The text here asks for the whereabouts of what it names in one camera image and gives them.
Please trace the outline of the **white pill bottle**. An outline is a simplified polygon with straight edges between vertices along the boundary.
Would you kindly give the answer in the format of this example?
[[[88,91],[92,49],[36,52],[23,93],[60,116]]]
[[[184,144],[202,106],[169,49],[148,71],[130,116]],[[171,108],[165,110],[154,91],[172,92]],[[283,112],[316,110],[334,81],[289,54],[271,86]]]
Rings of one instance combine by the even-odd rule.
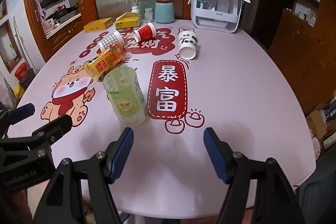
[[[131,12],[140,14],[139,6],[133,6],[133,7],[131,8]]]

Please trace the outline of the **orange yellow drink cup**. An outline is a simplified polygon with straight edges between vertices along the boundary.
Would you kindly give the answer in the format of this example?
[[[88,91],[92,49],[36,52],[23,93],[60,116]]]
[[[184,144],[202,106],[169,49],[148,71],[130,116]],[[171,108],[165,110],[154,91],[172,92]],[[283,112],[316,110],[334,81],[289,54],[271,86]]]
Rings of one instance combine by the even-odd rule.
[[[120,44],[109,46],[99,53],[94,59],[84,64],[87,75],[94,81],[100,81],[103,75],[111,71],[117,64],[123,61],[125,51]]]

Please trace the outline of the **red paper cup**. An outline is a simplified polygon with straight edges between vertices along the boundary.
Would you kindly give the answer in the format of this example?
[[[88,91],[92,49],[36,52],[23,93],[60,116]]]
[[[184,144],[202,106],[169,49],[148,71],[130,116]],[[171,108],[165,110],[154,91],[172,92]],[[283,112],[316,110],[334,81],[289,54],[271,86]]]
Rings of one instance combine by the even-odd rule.
[[[153,23],[149,22],[146,25],[133,31],[133,36],[136,42],[143,42],[156,37],[157,32]]]

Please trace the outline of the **teal canister with lid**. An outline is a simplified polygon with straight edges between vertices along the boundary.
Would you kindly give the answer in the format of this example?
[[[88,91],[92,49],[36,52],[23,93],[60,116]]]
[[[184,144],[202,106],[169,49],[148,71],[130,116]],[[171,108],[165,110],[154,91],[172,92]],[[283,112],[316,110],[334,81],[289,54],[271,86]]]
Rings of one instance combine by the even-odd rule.
[[[173,23],[174,4],[172,0],[157,0],[155,3],[155,21],[157,23]]]

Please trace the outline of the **white plastic organizer box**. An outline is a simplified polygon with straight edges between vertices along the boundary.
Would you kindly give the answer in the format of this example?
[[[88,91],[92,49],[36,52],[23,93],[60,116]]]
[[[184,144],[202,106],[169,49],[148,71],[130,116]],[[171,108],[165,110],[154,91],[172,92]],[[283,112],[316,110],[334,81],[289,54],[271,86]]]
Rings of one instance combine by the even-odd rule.
[[[234,33],[243,0],[191,0],[191,21],[197,28]]]

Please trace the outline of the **flat yellow box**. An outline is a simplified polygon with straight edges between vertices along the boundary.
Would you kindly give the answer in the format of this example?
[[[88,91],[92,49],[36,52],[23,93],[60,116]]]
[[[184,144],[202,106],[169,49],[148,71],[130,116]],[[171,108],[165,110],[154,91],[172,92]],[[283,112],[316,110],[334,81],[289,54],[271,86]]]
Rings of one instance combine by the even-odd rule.
[[[94,32],[94,31],[101,31],[108,29],[113,24],[112,18],[104,18],[104,19],[98,19],[89,22],[84,26],[84,31],[86,33],[88,32]]]

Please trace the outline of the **white bamboo-print paper cup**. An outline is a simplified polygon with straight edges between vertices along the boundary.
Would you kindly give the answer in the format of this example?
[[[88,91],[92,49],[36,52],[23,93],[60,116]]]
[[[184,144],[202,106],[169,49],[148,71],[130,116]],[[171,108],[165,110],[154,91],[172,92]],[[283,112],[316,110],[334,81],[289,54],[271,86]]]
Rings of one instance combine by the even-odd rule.
[[[192,60],[197,55],[198,37],[191,30],[182,31],[178,35],[179,55],[185,60]]]

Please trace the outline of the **green milk tea cup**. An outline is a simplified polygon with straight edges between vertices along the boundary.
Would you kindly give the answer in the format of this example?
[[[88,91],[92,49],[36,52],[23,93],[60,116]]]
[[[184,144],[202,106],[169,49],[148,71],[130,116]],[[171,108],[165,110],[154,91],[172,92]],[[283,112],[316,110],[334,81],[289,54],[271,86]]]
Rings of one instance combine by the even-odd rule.
[[[119,66],[103,79],[103,86],[117,118],[132,127],[145,121],[146,101],[135,69]]]

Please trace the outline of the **grey checkered paper cup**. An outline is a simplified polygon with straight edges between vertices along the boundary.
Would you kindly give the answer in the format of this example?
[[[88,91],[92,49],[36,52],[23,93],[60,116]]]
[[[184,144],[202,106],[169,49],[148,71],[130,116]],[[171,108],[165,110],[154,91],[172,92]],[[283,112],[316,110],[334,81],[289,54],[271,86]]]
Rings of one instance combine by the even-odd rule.
[[[102,39],[101,42],[98,43],[100,50],[102,52],[114,44],[119,44],[122,47],[125,45],[125,42],[119,31],[115,31],[114,33],[108,35],[107,37]]]

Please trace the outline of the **red bucket on floor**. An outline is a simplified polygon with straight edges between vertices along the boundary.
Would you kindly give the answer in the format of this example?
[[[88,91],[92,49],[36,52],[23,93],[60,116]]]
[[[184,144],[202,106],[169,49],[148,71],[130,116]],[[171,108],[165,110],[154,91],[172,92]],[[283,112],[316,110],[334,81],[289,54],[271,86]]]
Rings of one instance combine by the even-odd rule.
[[[21,63],[18,69],[15,71],[14,76],[19,82],[24,81],[31,72],[31,68],[27,62]]]

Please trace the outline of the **small clear bottle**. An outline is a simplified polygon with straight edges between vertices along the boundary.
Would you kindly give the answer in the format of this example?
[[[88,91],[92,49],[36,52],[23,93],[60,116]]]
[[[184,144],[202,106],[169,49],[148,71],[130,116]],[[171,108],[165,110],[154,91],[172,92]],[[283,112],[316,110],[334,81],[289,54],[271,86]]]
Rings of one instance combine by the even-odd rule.
[[[146,23],[150,23],[153,21],[153,10],[151,7],[145,9],[144,18]]]

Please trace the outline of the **open yellow box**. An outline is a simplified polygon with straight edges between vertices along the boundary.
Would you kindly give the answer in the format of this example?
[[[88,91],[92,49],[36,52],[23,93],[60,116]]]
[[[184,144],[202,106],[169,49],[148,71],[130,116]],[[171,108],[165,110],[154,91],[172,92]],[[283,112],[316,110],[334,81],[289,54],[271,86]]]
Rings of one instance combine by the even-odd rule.
[[[116,30],[124,28],[135,28],[141,24],[140,15],[137,12],[126,12],[116,18],[114,26]]]

